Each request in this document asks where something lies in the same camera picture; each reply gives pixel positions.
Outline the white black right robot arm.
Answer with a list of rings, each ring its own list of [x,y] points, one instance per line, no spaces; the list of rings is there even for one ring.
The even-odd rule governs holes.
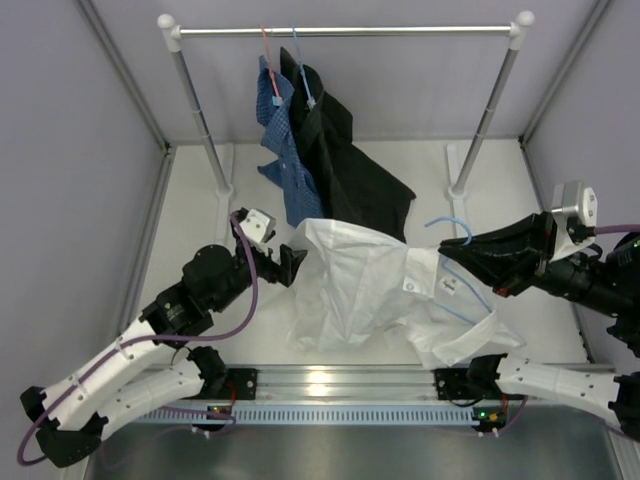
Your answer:
[[[501,229],[449,239],[438,251],[497,297],[543,295],[612,320],[609,335],[639,352],[639,228],[598,227],[576,215],[531,214]],[[589,359],[580,333],[545,320],[534,344],[474,353],[465,384],[478,396],[535,397],[588,413],[639,438],[638,373],[580,369]]]

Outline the white shirt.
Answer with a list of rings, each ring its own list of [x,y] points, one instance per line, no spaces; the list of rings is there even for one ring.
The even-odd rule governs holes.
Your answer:
[[[434,247],[328,219],[304,220],[289,245],[308,251],[292,286],[288,333],[300,350],[345,352],[382,334],[436,369],[526,343],[500,319],[490,289]]]

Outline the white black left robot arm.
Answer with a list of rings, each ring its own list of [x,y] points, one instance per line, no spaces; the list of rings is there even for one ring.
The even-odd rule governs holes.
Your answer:
[[[20,396],[45,460],[69,467],[134,419],[182,398],[218,397],[228,369],[217,350],[202,345],[212,316],[257,282],[290,286],[307,253],[287,245],[280,259],[237,241],[201,248],[182,279],[161,292],[139,318],[91,362],[47,388]]]

